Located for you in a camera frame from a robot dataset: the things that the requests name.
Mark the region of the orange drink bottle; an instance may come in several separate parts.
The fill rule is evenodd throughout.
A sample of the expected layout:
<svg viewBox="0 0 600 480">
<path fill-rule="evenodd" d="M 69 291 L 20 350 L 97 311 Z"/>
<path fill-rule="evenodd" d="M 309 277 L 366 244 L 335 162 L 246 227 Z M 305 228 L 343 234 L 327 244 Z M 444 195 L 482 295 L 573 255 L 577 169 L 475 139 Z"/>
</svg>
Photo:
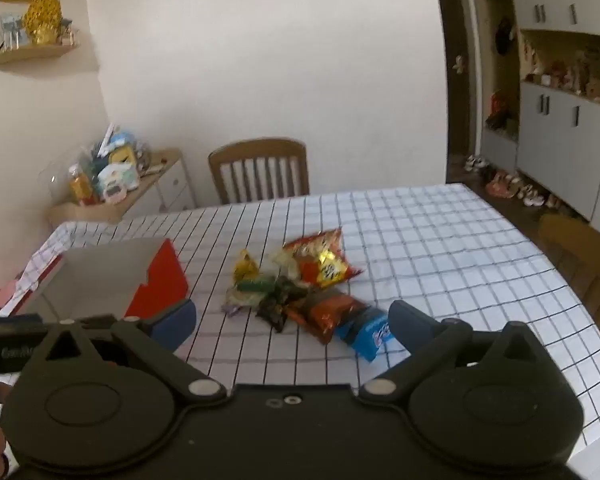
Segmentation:
<svg viewBox="0 0 600 480">
<path fill-rule="evenodd" d="M 90 206 L 95 203 L 95 194 L 90 179 L 78 164 L 73 164 L 68 169 L 69 186 L 76 202 L 81 206 Z"/>
</svg>

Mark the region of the grey wall cabinet unit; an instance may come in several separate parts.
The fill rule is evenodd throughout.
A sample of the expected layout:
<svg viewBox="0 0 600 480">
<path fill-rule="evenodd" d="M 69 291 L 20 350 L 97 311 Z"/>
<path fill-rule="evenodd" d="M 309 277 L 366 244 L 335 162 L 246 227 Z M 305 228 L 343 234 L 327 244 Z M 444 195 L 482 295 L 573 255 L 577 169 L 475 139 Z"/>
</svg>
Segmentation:
<svg viewBox="0 0 600 480">
<path fill-rule="evenodd" d="M 474 0 L 480 154 L 600 231 L 600 0 Z"/>
</svg>

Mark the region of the wooden side cabinet with drawers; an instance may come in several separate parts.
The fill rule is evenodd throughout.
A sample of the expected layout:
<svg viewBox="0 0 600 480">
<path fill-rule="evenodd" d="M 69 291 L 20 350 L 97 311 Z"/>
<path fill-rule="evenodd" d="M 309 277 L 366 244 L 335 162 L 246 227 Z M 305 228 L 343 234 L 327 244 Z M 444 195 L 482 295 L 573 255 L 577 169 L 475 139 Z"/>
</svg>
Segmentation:
<svg viewBox="0 0 600 480">
<path fill-rule="evenodd" d="M 196 208 L 194 194 L 180 150 L 166 148 L 151 154 L 154 165 L 163 164 L 158 174 L 140 179 L 140 187 L 117 204 L 79 206 L 64 203 L 50 208 L 47 219 L 53 228 L 65 222 L 116 224 L 152 214 L 170 214 Z"/>
</svg>

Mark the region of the yellow snack packet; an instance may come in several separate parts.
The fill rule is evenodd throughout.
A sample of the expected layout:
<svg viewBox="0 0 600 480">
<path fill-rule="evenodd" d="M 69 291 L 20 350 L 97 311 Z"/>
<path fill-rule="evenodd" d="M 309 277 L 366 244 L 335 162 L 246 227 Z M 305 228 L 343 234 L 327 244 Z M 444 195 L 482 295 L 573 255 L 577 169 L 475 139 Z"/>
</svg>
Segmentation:
<svg viewBox="0 0 600 480">
<path fill-rule="evenodd" d="M 238 284 L 245 280 L 253 280 L 260 274 L 260 268 L 256 260 L 254 260 L 250 253 L 243 249 L 235 262 L 233 269 L 233 280 L 235 284 Z"/>
</svg>

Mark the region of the pink slippers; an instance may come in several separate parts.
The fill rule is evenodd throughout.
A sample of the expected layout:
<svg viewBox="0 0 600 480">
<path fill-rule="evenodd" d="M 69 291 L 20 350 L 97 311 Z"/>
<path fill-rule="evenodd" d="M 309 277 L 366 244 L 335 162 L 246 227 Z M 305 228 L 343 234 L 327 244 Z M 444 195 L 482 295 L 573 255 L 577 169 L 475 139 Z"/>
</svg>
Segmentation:
<svg viewBox="0 0 600 480">
<path fill-rule="evenodd" d="M 508 174 L 505 171 L 498 171 L 486 185 L 486 192 L 492 197 L 510 200 L 518 195 L 523 186 L 524 182 L 522 182 L 518 174 Z"/>
</svg>

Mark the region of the red orange chip bag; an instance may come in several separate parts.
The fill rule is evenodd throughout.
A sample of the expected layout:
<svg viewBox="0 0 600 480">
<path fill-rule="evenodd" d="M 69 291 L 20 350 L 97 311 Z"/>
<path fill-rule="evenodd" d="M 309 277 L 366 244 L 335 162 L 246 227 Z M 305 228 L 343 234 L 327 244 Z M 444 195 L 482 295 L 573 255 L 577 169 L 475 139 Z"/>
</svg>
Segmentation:
<svg viewBox="0 0 600 480">
<path fill-rule="evenodd" d="M 285 244 L 283 249 L 294 253 L 302 278 L 310 287 L 324 289 L 362 273 L 348 261 L 341 246 L 340 228 L 317 232 Z"/>
</svg>

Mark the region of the wooden chair behind table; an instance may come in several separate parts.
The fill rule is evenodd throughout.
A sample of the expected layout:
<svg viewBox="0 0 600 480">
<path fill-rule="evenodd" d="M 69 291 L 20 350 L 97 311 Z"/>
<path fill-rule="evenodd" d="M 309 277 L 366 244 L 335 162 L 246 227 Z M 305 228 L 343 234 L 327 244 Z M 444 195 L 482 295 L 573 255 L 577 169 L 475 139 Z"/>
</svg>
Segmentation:
<svg viewBox="0 0 600 480">
<path fill-rule="evenodd" d="M 223 205 L 310 194 L 306 144 L 297 140 L 238 141 L 213 151 L 208 163 Z"/>
</svg>

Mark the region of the clear glass jar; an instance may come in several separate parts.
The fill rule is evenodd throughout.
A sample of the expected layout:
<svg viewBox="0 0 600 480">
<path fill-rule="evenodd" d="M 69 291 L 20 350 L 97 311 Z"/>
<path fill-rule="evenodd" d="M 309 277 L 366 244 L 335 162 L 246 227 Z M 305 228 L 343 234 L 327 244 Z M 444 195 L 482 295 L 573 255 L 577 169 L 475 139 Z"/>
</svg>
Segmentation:
<svg viewBox="0 0 600 480">
<path fill-rule="evenodd" d="M 38 184 L 47 192 L 52 206 L 74 202 L 70 190 L 70 168 L 77 166 L 90 180 L 92 188 L 97 188 L 94 155 L 84 145 L 77 145 L 62 152 L 49 162 L 38 174 Z"/>
</svg>

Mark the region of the dark green small packet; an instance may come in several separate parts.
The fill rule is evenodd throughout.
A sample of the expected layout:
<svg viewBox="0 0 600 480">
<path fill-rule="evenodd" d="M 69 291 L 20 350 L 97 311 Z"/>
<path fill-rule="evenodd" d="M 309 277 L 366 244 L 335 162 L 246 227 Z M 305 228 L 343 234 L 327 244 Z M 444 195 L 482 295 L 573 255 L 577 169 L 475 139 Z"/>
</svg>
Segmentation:
<svg viewBox="0 0 600 480">
<path fill-rule="evenodd" d="M 280 276 L 273 289 L 267 292 L 257 308 L 257 317 L 267 322 L 276 333 L 281 333 L 286 325 L 287 306 L 304 298 L 309 293 L 306 286 Z"/>
</svg>

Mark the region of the blue oreo packet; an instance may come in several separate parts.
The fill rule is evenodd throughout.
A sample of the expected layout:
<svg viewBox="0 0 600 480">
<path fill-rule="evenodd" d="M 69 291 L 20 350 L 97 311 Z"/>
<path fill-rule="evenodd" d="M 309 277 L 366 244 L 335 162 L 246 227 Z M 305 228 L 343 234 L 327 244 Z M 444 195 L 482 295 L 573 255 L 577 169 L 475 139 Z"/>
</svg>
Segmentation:
<svg viewBox="0 0 600 480">
<path fill-rule="evenodd" d="M 384 345 L 393 338 L 387 312 L 369 306 L 346 314 L 335 334 L 367 362 L 373 362 Z"/>
</svg>

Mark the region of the pale green-flecked snack bag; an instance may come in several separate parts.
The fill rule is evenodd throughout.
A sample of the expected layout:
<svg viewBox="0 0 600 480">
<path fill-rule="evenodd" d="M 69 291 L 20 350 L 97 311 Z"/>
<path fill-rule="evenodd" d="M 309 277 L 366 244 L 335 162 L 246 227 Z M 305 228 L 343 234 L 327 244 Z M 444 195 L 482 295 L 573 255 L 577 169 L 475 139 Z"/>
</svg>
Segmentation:
<svg viewBox="0 0 600 480">
<path fill-rule="evenodd" d="M 271 260 L 279 267 L 280 275 L 300 287 L 309 287 L 309 283 L 302 278 L 300 263 L 298 263 L 293 252 L 280 248 L 278 252 L 272 255 Z"/>
</svg>

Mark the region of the green biscuit packet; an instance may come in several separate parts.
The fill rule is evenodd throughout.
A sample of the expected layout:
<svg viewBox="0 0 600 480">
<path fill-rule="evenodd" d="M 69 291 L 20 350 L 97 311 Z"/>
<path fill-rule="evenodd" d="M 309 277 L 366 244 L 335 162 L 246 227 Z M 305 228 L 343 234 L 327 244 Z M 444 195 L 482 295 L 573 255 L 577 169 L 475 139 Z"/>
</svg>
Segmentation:
<svg viewBox="0 0 600 480">
<path fill-rule="evenodd" d="M 255 278 L 245 278 L 236 284 L 240 292 L 262 292 L 268 294 L 274 292 L 277 278 L 275 276 L 262 275 Z"/>
</svg>

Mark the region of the golden ornament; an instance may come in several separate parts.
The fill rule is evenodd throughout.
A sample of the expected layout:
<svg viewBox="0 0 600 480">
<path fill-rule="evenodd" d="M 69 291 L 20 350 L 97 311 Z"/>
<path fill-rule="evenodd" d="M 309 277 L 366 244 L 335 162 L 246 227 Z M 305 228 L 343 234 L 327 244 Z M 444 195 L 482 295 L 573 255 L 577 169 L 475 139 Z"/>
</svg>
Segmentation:
<svg viewBox="0 0 600 480">
<path fill-rule="evenodd" d="M 56 44 L 62 20 L 59 0 L 33 0 L 22 17 L 32 44 Z"/>
</svg>

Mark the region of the white black grid tablecloth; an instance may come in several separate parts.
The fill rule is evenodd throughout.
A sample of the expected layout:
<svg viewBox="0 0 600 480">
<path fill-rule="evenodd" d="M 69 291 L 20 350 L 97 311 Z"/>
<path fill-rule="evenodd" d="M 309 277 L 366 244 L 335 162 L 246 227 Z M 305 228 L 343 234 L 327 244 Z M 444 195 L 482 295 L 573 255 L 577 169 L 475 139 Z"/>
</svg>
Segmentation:
<svg viewBox="0 0 600 480">
<path fill-rule="evenodd" d="M 374 362 L 301 328 L 230 320 L 221 290 L 241 249 L 260 257 L 321 228 L 362 273 L 344 290 L 442 327 L 396 337 Z M 163 235 L 201 319 L 187 359 L 121 323 L 114 343 L 152 378 L 123 429 L 70 437 L 30 393 L 2 417 L 20 479 L 569 479 L 600 435 L 600 332 L 547 258 L 463 185 L 286 198 L 125 221 L 68 223 L 50 248 L 119 248 Z"/>
</svg>

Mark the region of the brown orange snack bag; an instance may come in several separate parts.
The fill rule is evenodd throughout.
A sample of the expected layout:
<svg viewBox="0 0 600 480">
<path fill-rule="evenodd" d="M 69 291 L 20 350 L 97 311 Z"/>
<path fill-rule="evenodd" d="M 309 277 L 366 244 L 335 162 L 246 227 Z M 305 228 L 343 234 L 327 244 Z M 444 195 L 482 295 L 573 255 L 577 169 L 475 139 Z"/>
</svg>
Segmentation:
<svg viewBox="0 0 600 480">
<path fill-rule="evenodd" d="M 333 288 L 311 292 L 287 304 L 285 311 L 321 344 L 329 344 L 335 330 L 365 308 L 362 301 Z"/>
</svg>

